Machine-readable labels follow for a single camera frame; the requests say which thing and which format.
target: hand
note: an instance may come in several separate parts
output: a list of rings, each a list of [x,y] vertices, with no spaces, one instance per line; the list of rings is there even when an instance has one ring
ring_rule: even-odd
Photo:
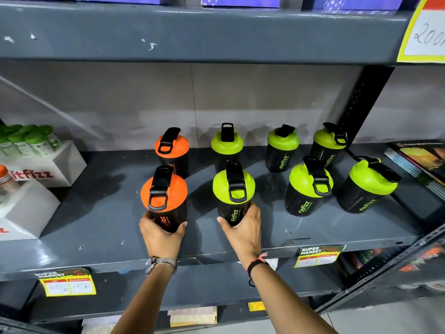
[[[187,222],[185,221],[179,225],[175,233],[168,233],[148,217],[148,212],[144,213],[139,222],[139,228],[149,256],[176,260],[186,226]]]
[[[217,218],[244,269],[261,254],[261,210],[252,202],[236,227],[222,217]]]

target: bottle lid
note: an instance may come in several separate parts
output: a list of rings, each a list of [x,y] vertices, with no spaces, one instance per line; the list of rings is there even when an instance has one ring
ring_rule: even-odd
[[[157,167],[154,176],[141,189],[142,203],[154,212],[171,211],[179,207],[186,198],[186,181],[174,174],[170,165]]]
[[[12,134],[16,131],[19,131],[22,128],[22,126],[23,125],[21,125],[21,124],[10,125],[10,126],[3,128],[3,131],[6,132],[7,134]]]
[[[51,125],[45,124],[45,125],[39,125],[39,130],[44,135],[50,135],[53,133],[53,127]]]
[[[39,144],[45,141],[46,137],[41,132],[31,132],[30,134],[27,134],[25,137],[25,140],[29,144]]]
[[[168,128],[154,144],[156,154],[164,158],[176,158],[186,154],[189,150],[189,141],[179,134],[180,128]]]
[[[13,134],[10,134],[8,136],[8,139],[13,143],[21,143],[21,142],[25,141],[25,136],[26,136],[25,132],[17,131],[17,132],[14,132]]]
[[[4,131],[0,131],[0,143],[8,143],[9,139],[8,139],[8,134],[5,133]]]
[[[26,133],[36,132],[36,131],[39,131],[39,128],[35,124],[30,124],[30,125],[24,125],[23,127],[20,128],[19,131],[20,132],[26,132]]]
[[[314,142],[328,149],[344,149],[348,145],[348,134],[334,123],[323,123],[324,128],[314,134]]]
[[[211,145],[219,154],[237,154],[242,150],[244,142],[235,132],[233,123],[222,123],[221,131],[213,136]]]
[[[242,204],[252,199],[255,180],[242,169],[239,162],[227,162],[226,169],[213,179],[213,193],[227,204]]]
[[[334,187],[331,174],[312,156],[303,157],[303,164],[292,169],[289,182],[298,192],[313,198],[330,195]]]
[[[354,157],[358,161],[349,171],[349,177],[363,190],[376,195],[389,195],[402,178],[391,168],[381,163],[379,158]]]
[[[267,136],[267,142],[274,148],[283,151],[295,150],[300,144],[297,129],[287,124],[272,130]]]
[[[0,164],[0,178],[6,176],[8,173],[8,168],[5,165]]]

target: forearm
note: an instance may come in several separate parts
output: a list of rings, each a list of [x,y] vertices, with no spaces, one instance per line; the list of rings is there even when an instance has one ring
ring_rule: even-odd
[[[277,334],[337,333],[268,265],[256,265],[251,277]]]
[[[158,264],[150,272],[111,333],[153,333],[161,301],[172,275],[173,268]]]

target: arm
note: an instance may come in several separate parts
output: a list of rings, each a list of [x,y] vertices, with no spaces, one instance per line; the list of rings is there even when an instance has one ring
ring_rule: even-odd
[[[148,218],[142,216],[139,227],[150,256],[176,260],[187,222],[182,223],[176,233],[170,234]],[[173,275],[169,265],[158,264],[150,272],[128,308],[119,319],[111,334],[154,333],[159,308],[165,289]]]
[[[222,217],[218,222],[247,270],[261,253],[260,209],[253,204],[236,228]],[[277,334],[337,334],[268,265],[256,265],[251,277]]]

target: orange cap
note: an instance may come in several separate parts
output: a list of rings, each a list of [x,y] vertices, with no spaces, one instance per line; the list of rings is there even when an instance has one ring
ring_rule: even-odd
[[[186,154],[189,141],[179,134],[180,128],[168,128],[154,144],[156,154],[164,158],[176,158]]]
[[[8,168],[5,165],[0,164],[0,178],[6,176],[8,173]]]
[[[169,176],[171,175],[170,179],[170,185],[162,185],[162,186],[156,186],[153,185],[153,179],[156,177],[163,177],[163,179],[166,179],[167,181],[164,181],[164,183],[168,182]],[[151,189],[157,189],[157,190],[166,190],[166,196],[152,196],[151,202],[150,202],[150,194],[153,192],[150,192]],[[151,203],[151,206],[154,208],[160,208],[165,205],[165,207],[159,211],[156,212],[168,212],[171,210],[174,210],[176,207],[179,207],[187,198],[187,184],[184,179],[179,177],[178,175],[173,173],[173,168],[170,165],[161,165],[158,167],[154,173],[154,176],[151,177],[147,183],[144,184],[141,190],[141,199],[142,203],[146,208],[148,208],[150,211],[153,211],[153,209],[149,208],[149,204]]]

